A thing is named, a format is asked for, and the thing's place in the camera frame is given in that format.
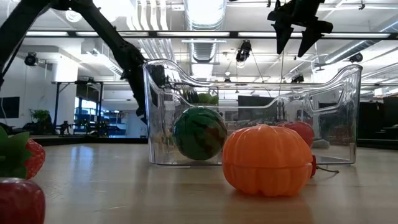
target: clear plastic bin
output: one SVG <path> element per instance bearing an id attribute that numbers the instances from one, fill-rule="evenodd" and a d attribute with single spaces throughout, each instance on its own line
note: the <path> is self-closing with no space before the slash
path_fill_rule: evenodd
<path id="1" fill-rule="evenodd" d="M 147 62 L 144 81 L 150 162 L 178 166 L 221 164 L 222 152 L 207 161 L 193 161 L 183 156 L 173 141 L 172 127 L 178 116 L 193 106 L 204 106 L 224 113 L 228 134 L 257 124 L 305 122 L 315 133 L 312 151 L 318 164 L 352 164 L 356 155 L 361 71 L 361 66 L 349 65 L 327 83 L 201 82 L 169 60 Z M 189 103 L 186 93 L 192 90 L 219 94 L 218 105 Z M 242 99 L 223 100 L 222 92 L 231 90 L 240 92 Z M 254 100 L 244 98 L 253 96 L 253 91 L 260 96 Z"/>

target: desk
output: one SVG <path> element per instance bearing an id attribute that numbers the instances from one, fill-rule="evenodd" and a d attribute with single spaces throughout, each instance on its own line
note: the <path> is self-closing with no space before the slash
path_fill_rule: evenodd
<path id="1" fill-rule="evenodd" d="M 46 147 L 34 180 L 48 224 L 397 223 L 398 152 L 358 149 L 354 166 L 318 170 L 294 198 L 235 191 L 221 167 L 169 168 L 148 162 L 147 145 Z"/>

